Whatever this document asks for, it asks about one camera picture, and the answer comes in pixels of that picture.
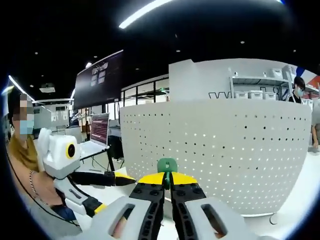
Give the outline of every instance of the hair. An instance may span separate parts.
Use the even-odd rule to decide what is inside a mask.
[[[13,117],[20,116],[20,100],[21,98],[25,98],[27,100],[27,95],[20,93],[18,90],[14,89],[8,95],[8,118],[11,125],[13,125]]]
[[[300,77],[300,76],[296,76],[294,78],[294,85],[297,85],[299,88],[301,88],[302,90],[306,89],[306,83],[305,80]]]

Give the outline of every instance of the white storage box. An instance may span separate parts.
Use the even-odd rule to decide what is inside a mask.
[[[264,92],[263,99],[265,100],[277,100],[277,94],[274,92]]]
[[[248,98],[248,92],[247,91],[235,91],[234,97],[236,99],[247,99]]]
[[[275,79],[282,79],[283,78],[282,69],[281,68],[270,69],[270,77]]]
[[[301,102],[302,102],[303,105],[307,105],[308,104],[308,99],[301,98]]]
[[[248,93],[250,99],[264,99],[264,92],[261,90],[251,90]]]
[[[311,111],[313,111],[314,110],[314,101],[311,99],[307,99],[307,104],[311,108]]]

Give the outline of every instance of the person in background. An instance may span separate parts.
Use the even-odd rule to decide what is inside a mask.
[[[294,78],[294,89],[292,95],[288,97],[289,102],[294,102],[297,104],[302,104],[301,97],[304,95],[306,89],[305,81],[302,77],[296,76]]]
[[[313,140],[313,150],[319,151],[319,138],[320,138],[320,98],[315,100],[313,103],[312,111],[312,140]]]

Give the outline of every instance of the face mask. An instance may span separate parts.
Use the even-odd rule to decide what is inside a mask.
[[[33,120],[21,120],[20,121],[20,134],[32,134],[34,130]]]
[[[302,97],[304,95],[304,91],[302,91],[300,87],[298,87],[297,93],[299,97]]]

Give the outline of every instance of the green object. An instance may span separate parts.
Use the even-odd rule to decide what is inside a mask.
[[[165,189],[170,189],[170,173],[178,172],[178,164],[173,158],[161,158],[157,163],[158,173],[165,173]]]

